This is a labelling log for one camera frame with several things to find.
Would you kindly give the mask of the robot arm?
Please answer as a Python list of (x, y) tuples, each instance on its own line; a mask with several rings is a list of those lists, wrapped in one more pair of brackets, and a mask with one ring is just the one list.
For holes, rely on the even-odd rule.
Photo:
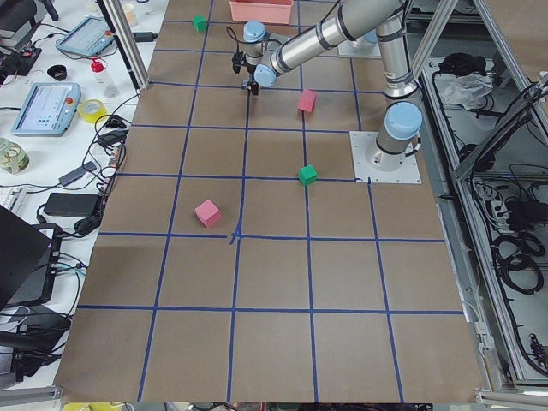
[(413, 74), (406, 40), (405, 1), (346, 1), (293, 38), (266, 30), (264, 21), (243, 27), (244, 49), (233, 59), (243, 64), (252, 88), (272, 87), (277, 79), (313, 58), (376, 33), (384, 69), (384, 95), (392, 102), (409, 101), (419, 85)]

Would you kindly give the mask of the pink cube near arm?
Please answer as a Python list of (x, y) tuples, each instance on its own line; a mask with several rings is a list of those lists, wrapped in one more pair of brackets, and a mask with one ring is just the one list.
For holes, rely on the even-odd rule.
[(315, 109), (318, 94), (314, 90), (304, 89), (300, 95), (297, 108), (306, 113), (312, 113)]

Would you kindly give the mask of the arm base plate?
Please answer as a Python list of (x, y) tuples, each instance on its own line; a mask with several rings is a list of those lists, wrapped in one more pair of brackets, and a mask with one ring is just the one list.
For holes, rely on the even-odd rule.
[(414, 146), (408, 143), (406, 151), (397, 155), (377, 147), (377, 132), (350, 131), (350, 147), (354, 179), (363, 183), (421, 184)]
[(341, 43), (337, 47), (337, 55), (343, 58), (381, 58), (378, 44), (369, 42), (365, 38)]

